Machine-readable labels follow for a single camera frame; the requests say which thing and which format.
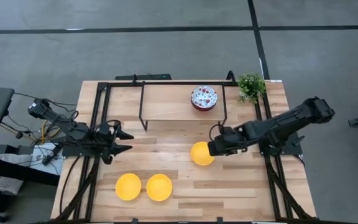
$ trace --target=black metal frame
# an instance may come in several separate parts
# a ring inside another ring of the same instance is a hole
[[[222,125],[223,125],[227,120],[226,94],[225,94],[224,87],[225,86],[237,86],[236,79],[235,79],[235,76],[232,71],[229,71],[229,73],[226,77],[226,80],[227,80],[226,82],[212,82],[212,81],[211,82],[192,82],[192,81],[145,82],[145,81],[142,81],[140,83],[140,82],[137,82],[137,77],[136,77],[136,75],[134,75],[133,81],[129,81],[129,82],[117,82],[117,83],[101,82],[101,83],[98,83],[98,87],[96,89],[95,101],[94,101],[94,105],[93,105],[90,127],[92,128],[96,125],[97,117],[98,117],[98,108],[99,108],[99,104],[100,104],[100,100],[101,100],[102,91],[106,91],[106,93],[104,95],[104,104],[103,104],[103,110],[102,110],[102,116],[101,116],[101,123],[105,122],[107,119],[109,99],[110,99],[112,89],[114,87],[141,87],[142,91],[140,94],[139,119],[143,125],[143,128],[146,131],[148,121],[145,121],[145,123],[144,123],[144,120],[142,119],[144,86],[146,86],[146,85],[220,85],[220,86],[222,86],[223,108],[224,108],[224,119],[222,121]],[[99,160],[100,160],[100,157],[95,157],[94,164],[95,163],[98,164]],[[90,161],[90,157],[85,156],[84,162],[83,162],[83,167],[81,170],[80,183],[79,183],[78,188],[80,188],[85,182],[87,172],[88,172],[89,161]],[[86,205],[85,220],[90,220],[90,218],[91,218],[95,189],[96,189],[96,178],[92,181],[92,183],[90,184],[90,187],[89,187],[89,197],[88,197],[88,203]],[[80,208],[81,208],[81,200],[78,202],[77,206],[75,207],[74,215],[73,215],[74,219],[79,219]]]
[[[97,92],[96,92],[96,96],[95,96],[95,104],[94,104],[94,110],[93,110],[93,113],[92,113],[91,127],[96,124],[96,117],[97,117],[97,114],[98,114],[98,108],[99,108],[99,102],[100,102],[100,98],[101,98],[101,92],[103,90],[106,91],[106,94],[104,96],[104,105],[103,105],[103,110],[102,110],[101,122],[105,122],[106,118],[107,118],[108,105],[109,105],[109,99],[110,99],[110,94],[111,94],[111,88],[112,87],[139,86],[139,87],[142,87],[142,91],[143,91],[145,85],[221,85],[223,87],[223,90],[224,90],[225,86],[238,86],[236,81],[235,81],[235,79],[233,79],[233,78],[234,78],[234,74],[230,71],[229,74],[227,75],[227,80],[228,80],[227,82],[186,82],[186,81],[173,82],[173,81],[164,81],[164,82],[142,82],[142,83],[138,83],[138,82],[136,82],[136,78],[134,76],[134,80],[132,82],[99,83],[98,84],[98,89],[97,89]],[[265,107],[265,111],[266,111],[266,116],[267,116],[267,118],[271,118],[272,115],[271,115],[271,111],[270,111],[269,100],[268,100],[266,94],[264,94],[263,99],[264,99],[264,107]],[[143,94],[141,94],[141,98],[140,98],[140,107],[142,107],[142,100],[143,100]],[[256,112],[257,119],[261,120],[262,119],[262,113],[261,113],[261,110],[260,110],[259,101],[257,102],[257,104],[255,104],[255,112]],[[141,119],[141,110],[140,110],[139,118],[140,118],[141,122],[144,122]],[[271,155],[269,154],[269,151],[270,151],[269,150],[269,145],[267,145],[264,142],[261,142],[259,144],[259,147],[261,148],[261,154],[263,155],[263,157],[265,159],[265,166],[266,166],[266,171],[267,171],[270,194],[271,194],[271,198],[272,198],[272,207],[273,207],[273,212],[274,212],[274,216],[275,216],[275,221],[279,222],[279,221],[285,220],[287,223],[303,223],[303,222],[305,222],[305,223],[335,223],[335,222],[320,221],[317,218],[312,218],[310,215],[308,215],[297,204],[296,200],[292,197],[291,193],[287,189],[280,154],[274,155],[277,170],[278,170],[278,173],[276,173],[274,171],[274,169],[273,169],[272,161],[271,161],[271,158],[270,158]],[[93,165],[98,166],[99,165],[99,160],[100,160],[99,157],[95,157]],[[88,159],[84,160],[83,167],[88,167],[88,163],[89,163],[89,157],[88,157]],[[83,170],[81,172],[81,178],[80,178],[81,180],[86,179],[86,171],[87,170]],[[88,222],[90,222],[90,220],[91,220],[91,213],[92,213],[93,200],[94,200],[94,192],[96,190],[96,177],[97,177],[97,173],[94,176],[94,179],[90,183],[90,187],[89,187],[89,197],[88,197],[88,203],[87,203],[87,206],[86,206],[86,214],[85,214],[85,220],[88,221]],[[283,199],[284,199],[284,202],[285,202],[285,204],[284,204],[285,205],[285,211],[286,211],[286,214],[287,214],[286,217],[282,217],[281,214],[280,214],[280,206],[278,204],[277,191],[276,191],[275,186],[277,186],[280,189],[280,191],[281,191],[281,193],[283,195]],[[294,209],[296,214],[299,216],[299,219],[294,219],[293,218],[292,209]],[[192,223],[216,223],[216,222],[192,222]]]
[[[144,86],[145,85],[221,85],[222,86],[222,96],[223,96],[223,111],[224,111],[224,119],[221,123],[221,125],[224,125],[224,123],[227,120],[227,108],[226,108],[226,94],[224,91],[224,87],[225,86],[231,86],[231,85],[235,85],[236,83],[236,78],[233,75],[232,71],[229,71],[229,74],[227,75],[227,80],[231,80],[232,82],[230,83],[225,83],[225,82],[145,82],[143,81],[140,85],[142,87],[142,91],[140,93],[140,107],[139,107],[139,119],[140,122],[142,123],[142,126],[144,128],[145,131],[147,131],[148,125],[149,125],[149,121],[144,121],[142,118],[142,111],[143,111],[143,96],[144,96]],[[110,86],[120,86],[120,84],[122,83],[110,83]],[[131,83],[132,86],[136,85],[137,82],[134,79]]]

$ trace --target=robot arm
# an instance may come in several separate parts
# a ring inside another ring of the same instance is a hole
[[[248,121],[235,128],[220,127],[220,135],[208,143],[211,156],[237,154],[240,149],[268,140],[273,147],[286,144],[289,135],[305,126],[327,123],[335,112],[325,100],[309,98],[296,108],[265,121]]]
[[[66,134],[64,138],[58,140],[57,145],[58,150],[64,147],[64,156],[101,156],[105,164],[110,164],[111,154],[116,156],[132,148],[132,146],[116,144],[116,138],[122,140],[134,138],[122,131],[119,121],[112,120],[113,125],[104,122],[96,128],[89,128],[85,123],[74,121],[73,116],[67,118],[54,112],[47,99],[35,99],[28,112],[35,118],[51,121]]]

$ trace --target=black metal rail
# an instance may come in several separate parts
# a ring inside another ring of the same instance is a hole
[[[96,119],[98,117],[98,108],[99,108],[99,103],[100,103],[101,92],[105,87],[106,87],[106,83],[98,83],[98,87],[96,88],[96,96],[94,99],[91,124],[90,124],[91,129],[93,129],[96,126]],[[82,167],[81,175],[80,175],[80,183],[78,186],[79,189],[85,182],[86,175],[88,172],[89,160],[90,160],[90,158],[88,156],[84,157],[83,167]],[[73,219],[79,218],[80,210],[81,210],[81,200],[78,202],[77,206],[74,209]]]
[[[267,98],[266,93],[263,94],[263,101],[264,101],[266,118],[270,119],[272,117],[272,112],[270,110],[269,99]],[[275,163],[276,163],[276,167],[277,167],[278,177],[280,178],[280,181],[283,184],[283,186],[287,187],[287,183],[285,182],[283,164],[282,164],[282,161],[281,161],[280,153],[281,152],[279,152],[275,156]],[[287,214],[287,218],[293,218],[291,205],[290,205],[289,201],[285,197],[284,197],[284,206],[285,206],[285,213]]]
[[[257,103],[255,104],[255,111],[256,111],[256,118],[260,121],[262,121],[262,113],[260,112],[260,104],[259,100],[257,100]],[[265,166],[268,167],[269,164],[271,164],[270,155],[266,152],[263,154],[263,157],[265,159]],[[269,177],[269,174],[267,173],[267,180],[268,180],[268,187],[270,189],[270,196],[272,198],[272,206],[273,206],[273,212],[275,219],[281,217],[280,214],[280,206],[278,204],[278,198],[277,198],[277,192],[274,185],[274,181]]]
[[[223,124],[224,122],[226,122],[227,120],[227,108],[226,108],[226,96],[225,96],[225,91],[224,91],[224,87],[225,86],[237,86],[237,83],[235,82],[234,79],[234,75],[232,74],[232,71],[230,71],[227,75],[226,78],[228,81],[227,82],[222,82],[222,81],[218,81],[218,82],[192,82],[192,81],[188,81],[188,82],[136,82],[135,80],[133,80],[132,82],[114,82],[114,83],[98,83],[98,88],[96,91],[96,96],[95,96],[95,103],[93,106],[93,112],[92,112],[92,118],[91,118],[91,128],[93,128],[96,124],[96,118],[98,115],[98,108],[99,108],[99,102],[101,99],[101,92],[106,89],[106,94],[104,96],[104,105],[103,105],[103,110],[102,110],[102,116],[101,116],[101,122],[105,122],[107,115],[108,115],[108,104],[109,104],[109,99],[110,99],[110,95],[111,95],[111,91],[114,87],[141,87],[142,88],[142,93],[140,95],[140,110],[139,110],[139,119],[140,122],[142,123],[143,127],[145,130],[147,130],[147,121],[146,123],[144,123],[144,121],[142,120],[142,104],[143,104],[143,92],[144,92],[144,87],[146,85],[220,85],[222,86],[222,91],[223,91],[223,104],[224,104],[224,120],[223,120]],[[86,164],[87,169],[83,169],[81,171],[81,177],[80,180],[85,181],[86,179],[86,171],[88,170],[88,163],[89,163],[89,157],[85,157],[84,159],[84,164]],[[95,158],[95,162],[99,162],[99,158],[96,157]],[[94,192],[96,190],[96,178],[97,178],[97,173],[96,173],[96,177],[95,179],[92,181],[92,183],[90,184],[89,187],[89,197],[88,197],[88,203],[86,205],[86,214],[85,217],[86,219],[90,219],[91,218],[91,214],[92,214],[92,207],[93,207],[93,200],[94,200]],[[76,209],[78,209],[77,214],[80,213],[80,207],[81,205],[79,204]]]

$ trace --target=gray carpet floor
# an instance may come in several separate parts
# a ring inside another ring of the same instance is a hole
[[[260,26],[358,25],[358,1],[254,2]],[[0,0],[0,29],[251,25],[244,0]],[[347,124],[358,116],[358,30],[260,33],[270,77],[283,80],[290,107],[318,96],[336,112],[330,123],[300,131],[318,216],[358,223],[358,128]],[[134,73],[220,79],[228,70],[262,73],[253,31],[0,34],[0,86],[67,103],[76,103],[83,80]],[[37,129],[30,103],[15,96],[9,111]],[[0,129],[0,144],[30,142]],[[55,188],[27,184],[23,192],[7,211],[11,222],[48,219]]]

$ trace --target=potted plant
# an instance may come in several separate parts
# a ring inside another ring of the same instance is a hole
[[[258,97],[266,92],[265,81],[258,73],[246,73],[240,76],[240,100],[257,103]]]

